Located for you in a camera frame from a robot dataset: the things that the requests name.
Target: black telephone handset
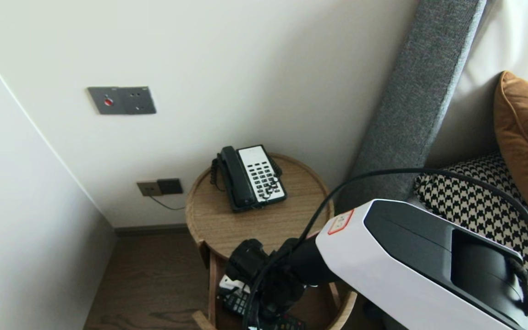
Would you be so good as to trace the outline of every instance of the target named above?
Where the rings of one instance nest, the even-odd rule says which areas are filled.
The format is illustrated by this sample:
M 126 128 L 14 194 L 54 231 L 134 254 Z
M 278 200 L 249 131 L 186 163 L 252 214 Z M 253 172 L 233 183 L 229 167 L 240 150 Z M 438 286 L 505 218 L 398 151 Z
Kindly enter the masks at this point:
M 224 147 L 217 154 L 222 177 L 230 199 L 238 208 L 249 207 L 256 202 L 247 173 L 232 147 Z
M 234 212 L 258 209 L 286 199 L 280 176 L 280 167 L 268 156 L 264 146 L 234 150 L 225 147 L 217 154 L 211 166 L 211 184 L 217 185 L 217 169 L 224 179 Z

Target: white wall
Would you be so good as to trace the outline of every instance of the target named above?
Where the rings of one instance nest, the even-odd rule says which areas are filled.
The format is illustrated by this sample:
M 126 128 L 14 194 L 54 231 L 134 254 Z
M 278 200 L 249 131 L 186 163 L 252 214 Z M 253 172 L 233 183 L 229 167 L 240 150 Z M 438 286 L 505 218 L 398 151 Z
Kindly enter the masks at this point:
M 114 240 L 0 80 L 0 330 L 81 329 Z
M 0 72 L 113 226 L 182 223 L 135 182 L 188 191 L 226 145 L 340 182 L 417 2 L 0 1 Z M 85 91 L 140 85 L 156 115 L 97 115 Z

